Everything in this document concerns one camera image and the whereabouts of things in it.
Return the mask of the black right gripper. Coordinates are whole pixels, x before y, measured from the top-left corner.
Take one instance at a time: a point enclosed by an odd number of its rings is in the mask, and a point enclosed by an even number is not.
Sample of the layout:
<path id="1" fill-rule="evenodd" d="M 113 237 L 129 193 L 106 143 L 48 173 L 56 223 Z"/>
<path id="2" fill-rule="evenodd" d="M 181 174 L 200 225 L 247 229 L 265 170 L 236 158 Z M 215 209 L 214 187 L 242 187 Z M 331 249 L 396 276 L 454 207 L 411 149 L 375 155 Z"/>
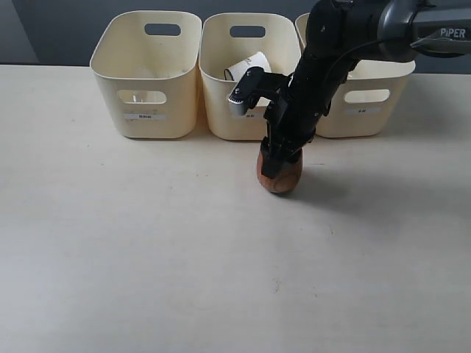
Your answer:
<path id="1" fill-rule="evenodd" d="M 302 159 L 319 119 L 330 112 L 333 96 L 347 81 L 348 69 L 297 69 L 292 74 L 258 70 L 257 96 L 270 100 L 264 113 L 262 174 L 278 175 L 284 164 Z"/>

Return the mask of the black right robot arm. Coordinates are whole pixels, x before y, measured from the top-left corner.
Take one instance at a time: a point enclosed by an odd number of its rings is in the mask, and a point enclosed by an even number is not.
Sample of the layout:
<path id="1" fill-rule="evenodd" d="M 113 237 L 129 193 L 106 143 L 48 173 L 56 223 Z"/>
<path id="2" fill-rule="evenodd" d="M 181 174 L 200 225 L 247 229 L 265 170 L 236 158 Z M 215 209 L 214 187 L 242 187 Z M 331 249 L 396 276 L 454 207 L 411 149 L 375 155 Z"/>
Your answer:
<path id="1" fill-rule="evenodd" d="M 289 75 L 249 69 L 233 98 L 253 107 L 269 100 L 257 172 L 274 180 L 300 169 L 303 147 L 334 95 L 362 60 L 406 63 L 418 54 L 470 53 L 470 7 L 429 1 L 318 1 L 307 21 L 305 48 Z"/>

